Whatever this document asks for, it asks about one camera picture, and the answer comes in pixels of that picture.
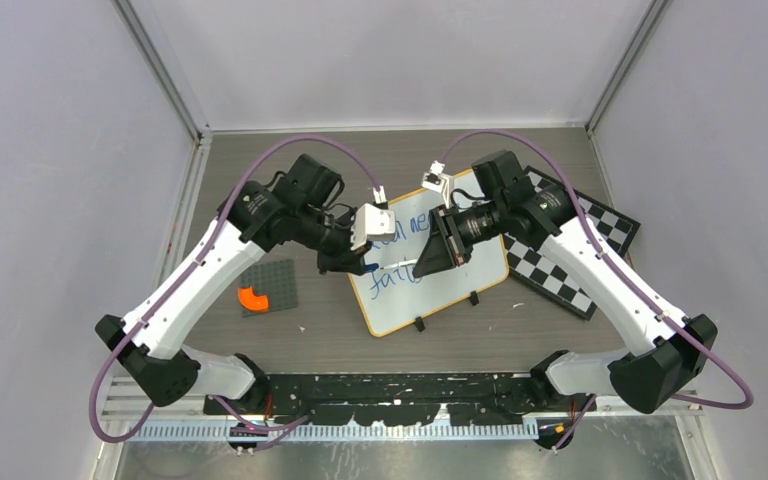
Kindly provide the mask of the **grey lego baseplate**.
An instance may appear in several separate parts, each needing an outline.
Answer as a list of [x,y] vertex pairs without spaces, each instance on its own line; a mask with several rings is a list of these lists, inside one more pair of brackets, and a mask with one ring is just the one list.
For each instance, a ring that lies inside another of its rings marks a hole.
[[295,263],[291,259],[257,263],[248,268],[239,276],[237,289],[249,286],[258,294],[266,294],[269,297],[270,310],[265,313],[253,313],[240,305],[243,317],[275,313],[299,305]]

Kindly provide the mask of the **orange curved block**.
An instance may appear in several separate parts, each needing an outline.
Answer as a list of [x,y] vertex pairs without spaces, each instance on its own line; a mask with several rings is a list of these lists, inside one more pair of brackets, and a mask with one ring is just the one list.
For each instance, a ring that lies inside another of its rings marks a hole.
[[266,294],[258,294],[251,286],[237,289],[237,299],[248,312],[265,313],[270,310],[270,299]]

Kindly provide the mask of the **white blue whiteboard marker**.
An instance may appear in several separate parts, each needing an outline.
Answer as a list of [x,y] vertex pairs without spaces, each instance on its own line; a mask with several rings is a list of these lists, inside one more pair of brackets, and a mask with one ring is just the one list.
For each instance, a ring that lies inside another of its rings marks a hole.
[[416,263],[417,263],[416,259],[403,260],[403,261],[394,262],[394,263],[390,263],[390,264],[384,264],[384,265],[381,265],[381,264],[378,264],[378,263],[371,263],[371,264],[365,265],[364,269],[365,269],[366,272],[373,272],[373,271],[377,271],[377,270],[398,269],[398,268],[402,268],[402,267],[408,267],[408,266],[415,265]]

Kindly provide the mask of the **black white chessboard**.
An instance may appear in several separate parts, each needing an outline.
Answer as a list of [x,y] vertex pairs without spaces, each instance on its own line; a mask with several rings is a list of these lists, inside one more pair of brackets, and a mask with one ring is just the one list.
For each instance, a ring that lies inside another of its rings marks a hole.
[[594,287],[597,298],[623,311],[620,302],[636,298],[616,273],[640,280],[623,264],[640,223],[531,166],[525,174],[535,187],[536,213],[555,214],[558,206],[561,225],[538,249],[504,235],[510,275],[586,320],[597,303],[580,281]]

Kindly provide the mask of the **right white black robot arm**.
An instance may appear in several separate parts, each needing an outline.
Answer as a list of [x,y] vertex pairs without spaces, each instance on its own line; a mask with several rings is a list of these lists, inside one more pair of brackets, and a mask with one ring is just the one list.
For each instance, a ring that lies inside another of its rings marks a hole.
[[536,190],[509,150],[488,154],[472,165],[484,196],[467,209],[430,210],[428,240],[413,268],[416,278],[459,268],[475,245],[502,234],[560,267],[606,314],[619,333],[620,350],[577,354],[560,350],[533,367],[531,397],[556,410],[571,395],[617,395],[634,410],[650,414],[695,378],[706,363],[698,344],[711,347],[717,327],[705,315],[673,314],[667,303],[650,307],[627,285],[653,293],[609,246],[591,222],[581,222],[578,203],[558,185]]

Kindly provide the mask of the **yellow framed whiteboard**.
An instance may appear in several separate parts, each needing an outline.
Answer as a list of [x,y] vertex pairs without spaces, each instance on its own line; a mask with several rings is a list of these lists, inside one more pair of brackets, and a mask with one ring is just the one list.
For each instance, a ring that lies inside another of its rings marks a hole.
[[463,264],[449,256],[434,229],[433,213],[442,206],[441,194],[425,188],[389,202],[395,239],[375,242],[365,255],[377,270],[349,277],[371,335],[389,335],[508,277],[500,235],[474,245]]

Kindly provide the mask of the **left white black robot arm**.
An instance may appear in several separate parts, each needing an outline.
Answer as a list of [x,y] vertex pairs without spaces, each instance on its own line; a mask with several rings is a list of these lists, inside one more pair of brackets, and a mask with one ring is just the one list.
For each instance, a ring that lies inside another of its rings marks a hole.
[[146,301],[124,317],[98,321],[96,334],[153,406],[187,394],[223,396],[244,414],[265,405],[267,389],[251,360],[199,351],[185,340],[223,291],[286,242],[315,251],[321,272],[363,272],[363,250],[350,238],[352,215],[326,211],[344,187],[339,173],[307,154],[268,184],[238,184],[197,246]]

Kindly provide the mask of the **aluminium frame rail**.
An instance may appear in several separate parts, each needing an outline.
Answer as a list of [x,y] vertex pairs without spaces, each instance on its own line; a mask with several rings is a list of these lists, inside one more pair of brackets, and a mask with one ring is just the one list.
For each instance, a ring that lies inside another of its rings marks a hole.
[[137,441],[223,441],[265,443],[275,438],[283,442],[371,442],[371,441],[443,441],[443,440],[538,440],[561,437],[578,416],[587,420],[600,418],[637,418],[633,410],[617,396],[603,396],[582,411],[561,415],[537,412],[526,414],[513,425],[452,426],[442,412],[428,425],[388,427],[381,422],[361,426],[313,425],[302,416],[288,424],[279,424],[266,413],[257,419],[241,415],[229,404],[207,395],[187,394],[177,402],[157,407],[137,431]]

